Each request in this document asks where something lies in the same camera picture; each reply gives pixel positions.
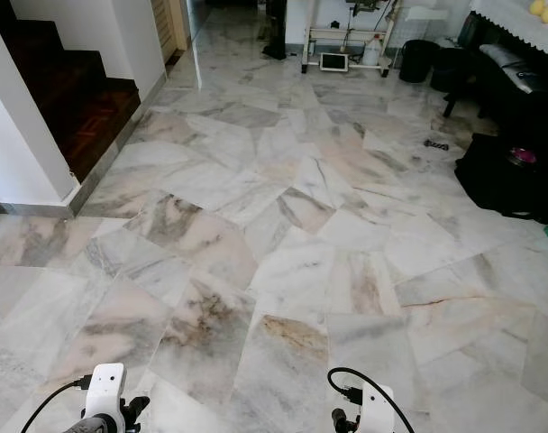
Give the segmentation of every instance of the pink object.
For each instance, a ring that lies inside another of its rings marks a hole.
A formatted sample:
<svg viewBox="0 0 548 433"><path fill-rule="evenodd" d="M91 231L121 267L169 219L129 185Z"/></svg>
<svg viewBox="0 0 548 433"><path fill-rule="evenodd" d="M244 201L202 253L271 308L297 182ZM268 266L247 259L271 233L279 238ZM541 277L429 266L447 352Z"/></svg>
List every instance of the pink object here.
<svg viewBox="0 0 548 433"><path fill-rule="evenodd" d="M525 162L527 164L536 164L536 155L533 151L528 151L527 149L515 147L511 149L510 154L521 162Z"/></svg>

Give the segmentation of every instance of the black trash bin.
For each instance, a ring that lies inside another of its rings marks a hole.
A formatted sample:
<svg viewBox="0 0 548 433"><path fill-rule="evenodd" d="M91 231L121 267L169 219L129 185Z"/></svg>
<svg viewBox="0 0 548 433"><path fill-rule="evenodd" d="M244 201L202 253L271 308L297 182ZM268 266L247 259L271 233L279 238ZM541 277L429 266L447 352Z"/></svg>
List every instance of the black trash bin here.
<svg viewBox="0 0 548 433"><path fill-rule="evenodd" d="M438 44L418 39L408 41L402 47L400 79L408 83L422 83L433 61L433 55L440 50Z"/></svg>
<svg viewBox="0 0 548 433"><path fill-rule="evenodd" d="M452 92L468 75L469 53L459 48L437 51L433 60L430 87L441 92Z"/></svg>

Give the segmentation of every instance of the small monitor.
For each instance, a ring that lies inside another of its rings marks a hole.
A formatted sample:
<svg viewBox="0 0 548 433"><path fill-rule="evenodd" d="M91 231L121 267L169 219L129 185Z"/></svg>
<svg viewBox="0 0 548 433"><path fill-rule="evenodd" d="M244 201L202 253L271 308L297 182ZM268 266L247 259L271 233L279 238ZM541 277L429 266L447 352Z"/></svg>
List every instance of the small monitor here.
<svg viewBox="0 0 548 433"><path fill-rule="evenodd" d="M348 54L323 52L320 54L320 70L348 72Z"/></svg>

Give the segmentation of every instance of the marble floor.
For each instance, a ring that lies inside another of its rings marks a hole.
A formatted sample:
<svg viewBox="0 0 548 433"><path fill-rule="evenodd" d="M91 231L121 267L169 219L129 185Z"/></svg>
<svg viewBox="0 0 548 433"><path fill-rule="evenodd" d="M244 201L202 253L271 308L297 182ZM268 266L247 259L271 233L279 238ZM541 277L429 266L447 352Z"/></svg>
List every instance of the marble floor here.
<svg viewBox="0 0 548 433"><path fill-rule="evenodd" d="M396 73L301 75L257 31L211 13L78 218L0 216L0 432L122 362L148 433L330 433L339 365L416 432L548 433L548 239L453 176L494 125Z"/></svg>

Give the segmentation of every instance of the metal rack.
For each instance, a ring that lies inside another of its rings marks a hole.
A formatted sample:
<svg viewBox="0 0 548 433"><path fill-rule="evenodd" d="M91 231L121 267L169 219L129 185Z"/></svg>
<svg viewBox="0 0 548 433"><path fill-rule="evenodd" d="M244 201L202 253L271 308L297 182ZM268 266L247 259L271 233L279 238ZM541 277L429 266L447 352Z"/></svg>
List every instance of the metal rack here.
<svg viewBox="0 0 548 433"><path fill-rule="evenodd" d="M386 48L388 47L388 41L390 40L390 36L392 35L392 30L394 29L394 23L397 19L398 12L400 11L402 7L402 0L398 0L392 6L394 9L390 16L390 20L388 21L388 28L385 32L374 32L374 31L367 31L367 30L354 30L354 29L343 30L343 29L312 28L312 20L314 18L316 1L317 0L308 0L308 12L306 16L306 40L304 41L304 50L302 52L302 73L306 74L308 65L316 65L316 66L319 65L318 61L310 60L308 46L310 44L311 39L328 40L328 41L344 41L346 36L348 35L349 41L358 41L358 42L368 43L372 41L372 39L374 39L376 35L379 35L380 40L382 41L382 52L380 53L380 56L379 56L379 64L376 66L367 66L367 65L361 65L361 64L349 61L348 67L353 69L355 68L379 69L382 77L384 78L387 77L388 73L390 72L390 66L392 65L392 59L388 58L385 53L386 53Z"/></svg>

